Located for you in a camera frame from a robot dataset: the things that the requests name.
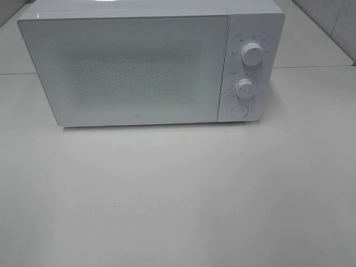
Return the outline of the round white door button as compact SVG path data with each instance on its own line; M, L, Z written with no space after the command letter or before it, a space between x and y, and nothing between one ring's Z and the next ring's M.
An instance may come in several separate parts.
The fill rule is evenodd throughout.
M247 116L249 108L246 105L236 105L231 110L231 115L238 119L243 119Z

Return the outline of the white timer knob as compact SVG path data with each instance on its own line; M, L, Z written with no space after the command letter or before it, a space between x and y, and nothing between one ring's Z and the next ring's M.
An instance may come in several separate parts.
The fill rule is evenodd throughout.
M235 92L238 98L249 99L256 93L257 86L255 82L249 78L244 78L238 81L235 85Z

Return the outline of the upper white power knob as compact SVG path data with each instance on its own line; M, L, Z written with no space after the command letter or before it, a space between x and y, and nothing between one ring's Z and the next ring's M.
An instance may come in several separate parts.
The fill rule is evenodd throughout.
M260 64L263 56L264 48L259 42L249 42L241 48L242 62L249 67Z

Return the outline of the white microwave door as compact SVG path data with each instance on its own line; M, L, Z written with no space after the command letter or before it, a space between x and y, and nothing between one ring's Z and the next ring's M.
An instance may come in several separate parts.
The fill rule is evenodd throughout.
M20 20L60 126L217 120L227 16Z

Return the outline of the white microwave oven body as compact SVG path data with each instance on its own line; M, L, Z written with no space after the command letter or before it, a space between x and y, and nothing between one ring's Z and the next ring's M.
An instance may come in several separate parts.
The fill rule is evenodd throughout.
M227 16L229 19L219 110L214 122L259 120L285 21L284 12L273 1L36 1L21 15L18 22L23 19L202 16ZM245 65L241 59L241 48L249 42L259 42L264 48L262 62L253 67ZM253 80L257 86L255 95L249 99L238 98L235 92L236 83L244 78ZM245 118L238 119L231 115L236 105L249 108Z

